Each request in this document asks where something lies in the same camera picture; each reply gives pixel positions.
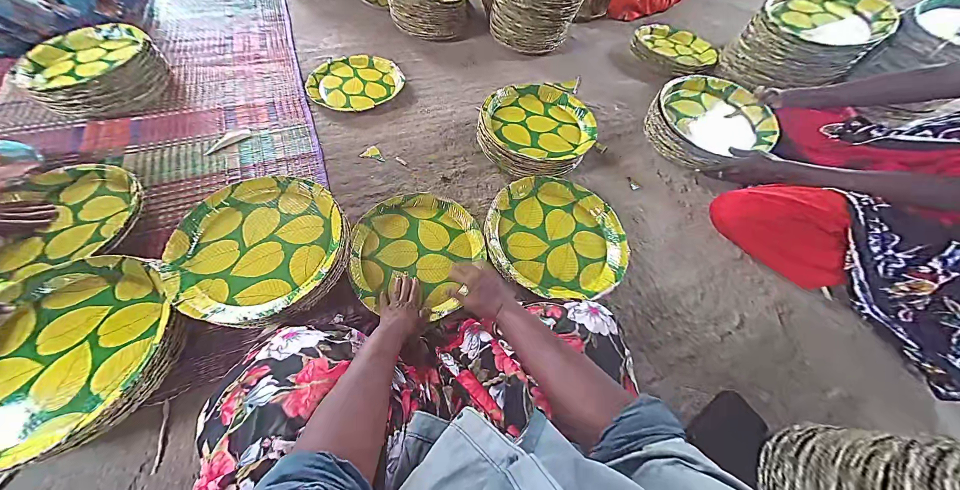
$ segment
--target hand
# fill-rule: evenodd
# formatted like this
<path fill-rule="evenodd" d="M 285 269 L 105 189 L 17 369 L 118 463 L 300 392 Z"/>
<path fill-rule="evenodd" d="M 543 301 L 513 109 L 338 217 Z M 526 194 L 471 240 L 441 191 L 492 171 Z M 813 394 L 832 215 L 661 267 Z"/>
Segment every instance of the hand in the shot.
<path fill-rule="evenodd" d="M 788 183 L 793 178 L 794 162 L 777 158 L 770 152 L 743 151 L 731 147 L 734 159 L 702 170 L 707 177 L 741 185 Z"/>
<path fill-rule="evenodd" d="M 421 292 L 416 278 L 397 276 L 392 285 L 380 293 L 379 327 L 397 331 L 404 338 L 422 332 L 430 309 L 423 306 Z"/>
<path fill-rule="evenodd" d="M 466 286 L 466 295 L 450 290 L 450 297 L 480 319 L 496 320 L 503 309 L 517 305 L 514 291 L 486 262 L 461 263 L 450 271 L 450 279 Z"/>

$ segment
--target paper scrap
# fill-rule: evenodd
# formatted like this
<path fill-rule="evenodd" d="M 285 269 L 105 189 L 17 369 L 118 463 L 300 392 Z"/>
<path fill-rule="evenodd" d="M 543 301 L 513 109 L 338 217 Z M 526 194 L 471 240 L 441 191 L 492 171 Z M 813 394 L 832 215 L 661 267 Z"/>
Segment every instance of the paper scrap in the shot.
<path fill-rule="evenodd" d="M 374 159 L 375 161 L 380 163 L 387 162 L 387 158 L 383 157 L 383 154 L 380 153 L 380 149 L 378 149 L 377 145 L 373 145 L 372 147 L 367 147 L 366 151 L 360 152 L 360 158 Z"/>

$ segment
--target woven mat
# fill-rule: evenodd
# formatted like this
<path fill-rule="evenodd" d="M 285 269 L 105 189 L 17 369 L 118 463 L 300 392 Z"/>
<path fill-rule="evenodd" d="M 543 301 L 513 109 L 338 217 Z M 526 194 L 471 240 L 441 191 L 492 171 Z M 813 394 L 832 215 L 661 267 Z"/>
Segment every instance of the woven mat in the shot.
<path fill-rule="evenodd" d="M 0 138 L 29 143 L 50 165 L 120 165 L 146 188 L 143 214 L 117 254 L 159 258 L 192 207 L 225 185 L 293 175 L 328 186 L 307 106 L 286 0 L 153 0 L 150 36 L 174 80 L 147 113 L 70 120 L 11 86 L 0 92 Z M 14 63 L 0 59 L 0 71 Z M 249 128 L 236 151 L 204 152 L 224 132 Z M 191 320 L 187 347 L 151 402 L 219 380 L 259 331 Z"/>

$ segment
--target red flower print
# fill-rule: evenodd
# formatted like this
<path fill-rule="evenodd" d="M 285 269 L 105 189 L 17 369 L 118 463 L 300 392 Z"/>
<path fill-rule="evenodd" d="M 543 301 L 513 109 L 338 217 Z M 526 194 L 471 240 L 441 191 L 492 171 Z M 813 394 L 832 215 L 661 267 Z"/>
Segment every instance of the red flower print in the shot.
<path fill-rule="evenodd" d="M 490 342 L 489 348 L 493 351 L 493 364 L 496 365 L 497 370 L 507 376 L 517 376 L 524 383 L 527 381 L 527 374 L 523 373 L 521 365 L 507 354 L 507 351 L 503 349 L 499 340 Z"/>
<path fill-rule="evenodd" d="M 282 399 L 283 412 L 288 417 L 309 419 L 320 405 L 320 401 L 347 372 L 350 364 L 351 361 L 342 360 L 331 367 L 330 361 L 324 357 L 312 359 L 304 364 L 303 368 L 294 375 L 293 382 L 296 388 L 277 398 Z"/>
<path fill-rule="evenodd" d="M 221 490 L 224 477 L 237 469 L 237 461 L 227 452 L 227 438 L 223 438 L 222 447 L 210 456 L 209 460 L 201 462 L 199 478 L 193 483 L 193 490 Z"/>
<path fill-rule="evenodd" d="M 563 334 L 557 334 L 557 337 L 566 342 L 567 346 L 573 348 L 573 351 L 582 354 L 584 352 L 584 339 L 580 337 L 580 334 L 576 332 L 564 332 Z"/>
<path fill-rule="evenodd" d="M 550 409 L 550 402 L 547 401 L 544 391 L 540 387 L 534 386 L 530 387 L 530 394 L 534 397 L 534 406 L 540 408 L 547 419 L 553 419 L 553 410 Z"/>

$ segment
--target patterned fabric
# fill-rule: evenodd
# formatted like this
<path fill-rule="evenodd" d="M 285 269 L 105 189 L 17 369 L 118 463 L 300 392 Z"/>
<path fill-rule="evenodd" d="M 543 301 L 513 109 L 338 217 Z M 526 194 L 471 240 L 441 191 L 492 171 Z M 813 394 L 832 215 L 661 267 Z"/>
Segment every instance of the patterned fabric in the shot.
<path fill-rule="evenodd" d="M 613 314 L 595 302 L 537 303 L 529 312 L 636 395 L 630 352 Z M 348 326 L 286 327 L 252 349 L 200 410 L 200 473 L 194 490 L 252 490 L 290 452 L 320 401 L 347 371 L 366 336 Z M 386 476 L 401 457 L 402 433 L 417 410 L 452 420 L 464 407 L 518 436 L 534 408 L 550 406 L 491 324 L 475 319 L 426 334 L 431 356 L 397 364 L 386 427 Z"/>
<path fill-rule="evenodd" d="M 767 440 L 759 490 L 950 490 L 960 482 L 960 442 L 825 424 L 786 427 Z"/>

